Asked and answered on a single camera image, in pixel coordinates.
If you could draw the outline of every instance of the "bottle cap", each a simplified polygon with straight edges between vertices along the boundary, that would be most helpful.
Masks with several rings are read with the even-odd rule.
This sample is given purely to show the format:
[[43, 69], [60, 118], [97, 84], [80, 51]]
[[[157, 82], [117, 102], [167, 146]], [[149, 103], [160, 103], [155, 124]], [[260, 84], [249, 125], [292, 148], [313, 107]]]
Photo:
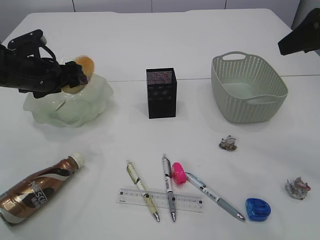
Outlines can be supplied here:
[[185, 174], [185, 171], [183, 169], [183, 167], [181, 166], [181, 164], [179, 162], [175, 162], [172, 165], [172, 178], [175, 182], [175, 184], [180, 185], [180, 184], [185, 184], [187, 181], [187, 177]]
[[73, 158], [78, 165], [78, 169], [83, 167], [86, 163], [86, 160], [84, 156], [82, 156], [79, 152], [74, 152], [70, 155], [71, 158]]
[[270, 213], [271, 207], [269, 204], [259, 198], [248, 198], [245, 201], [246, 213], [251, 221], [265, 221]]

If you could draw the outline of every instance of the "basket handle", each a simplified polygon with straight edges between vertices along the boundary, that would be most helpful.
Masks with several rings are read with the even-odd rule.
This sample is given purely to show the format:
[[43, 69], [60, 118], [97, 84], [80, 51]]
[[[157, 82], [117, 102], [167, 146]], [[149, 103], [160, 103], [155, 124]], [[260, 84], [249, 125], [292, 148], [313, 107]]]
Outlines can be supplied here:
[[266, 104], [274, 104], [280, 97], [278, 96], [270, 96], [270, 95], [261, 95], [261, 96], [254, 96], [251, 98], [246, 99], [247, 104], [250, 105], [266, 105]]
[[223, 61], [233, 61], [232, 59], [230, 59], [230, 60], [225, 60], [224, 57], [229, 56], [229, 55], [235, 55], [235, 54], [237, 54], [237, 55], [243, 55], [243, 56], [244, 56], [243, 59], [245, 59], [246, 57], [249, 56], [249, 54], [247, 54], [247, 53], [245, 53], [245, 52], [242, 52], [242, 51], [231, 51], [231, 52], [228, 52], [228, 53], [225, 53], [225, 54], [219, 56], [219, 58], [222, 58]]

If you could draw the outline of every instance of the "black device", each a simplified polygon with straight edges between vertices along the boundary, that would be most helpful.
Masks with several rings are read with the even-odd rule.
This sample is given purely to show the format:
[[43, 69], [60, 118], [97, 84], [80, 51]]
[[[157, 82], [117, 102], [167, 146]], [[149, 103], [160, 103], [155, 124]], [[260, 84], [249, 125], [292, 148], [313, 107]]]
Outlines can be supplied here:
[[146, 70], [149, 119], [174, 118], [177, 105], [177, 79], [173, 68]]
[[[12, 39], [7, 48], [0, 44], [0, 87], [31, 92], [38, 99], [59, 93], [67, 85], [73, 88], [88, 83], [80, 65], [74, 61], [60, 65], [46, 44], [40, 29]], [[39, 48], [51, 57], [41, 57]]]
[[320, 49], [320, 8], [310, 11], [295, 30], [279, 41], [278, 46], [282, 55]]

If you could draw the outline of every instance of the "black mesh pen holder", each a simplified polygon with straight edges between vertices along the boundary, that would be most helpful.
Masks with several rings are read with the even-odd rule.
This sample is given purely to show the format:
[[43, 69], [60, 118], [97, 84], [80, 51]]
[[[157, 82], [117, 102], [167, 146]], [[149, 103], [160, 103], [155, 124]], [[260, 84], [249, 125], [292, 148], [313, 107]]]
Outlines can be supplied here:
[[173, 68], [146, 70], [149, 119], [174, 118], [177, 79]]

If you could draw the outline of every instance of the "pen tip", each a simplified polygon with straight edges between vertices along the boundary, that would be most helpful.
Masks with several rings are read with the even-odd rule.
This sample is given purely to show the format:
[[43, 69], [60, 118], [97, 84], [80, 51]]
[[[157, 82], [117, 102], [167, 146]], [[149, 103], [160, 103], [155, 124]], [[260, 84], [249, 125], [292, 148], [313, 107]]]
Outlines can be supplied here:
[[242, 222], [246, 221], [246, 218], [240, 212], [238, 212], [236, 216], [240, 221], [242, 221]]
[[157, 220], [157, 222], [160, 223], [159, 213], [156, 211], [153, 215], [154, 215], [155, 220]]
[[176, 222], [176, 213], [171, 212], [171, 217], [172, 217], [173, 222], [175, 223]]

